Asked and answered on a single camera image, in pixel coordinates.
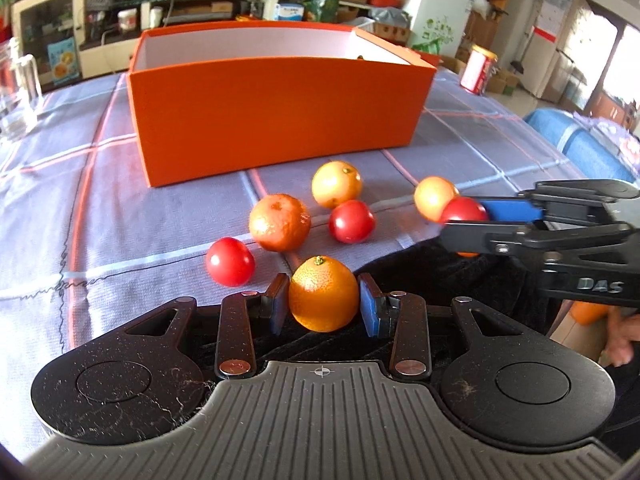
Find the person's right hand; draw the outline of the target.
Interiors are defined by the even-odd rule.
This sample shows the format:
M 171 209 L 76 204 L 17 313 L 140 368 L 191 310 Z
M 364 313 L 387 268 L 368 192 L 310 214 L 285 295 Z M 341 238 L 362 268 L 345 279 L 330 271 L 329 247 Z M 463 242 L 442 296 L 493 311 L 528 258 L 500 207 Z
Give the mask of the person's right hand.
M 618 307 L 608 309 L 608 340 L 605 345 L 605 353 L 613 366 L 627 365 L 634 357 L 632 344 L 640 339 L 639 315 L 623 316 Z

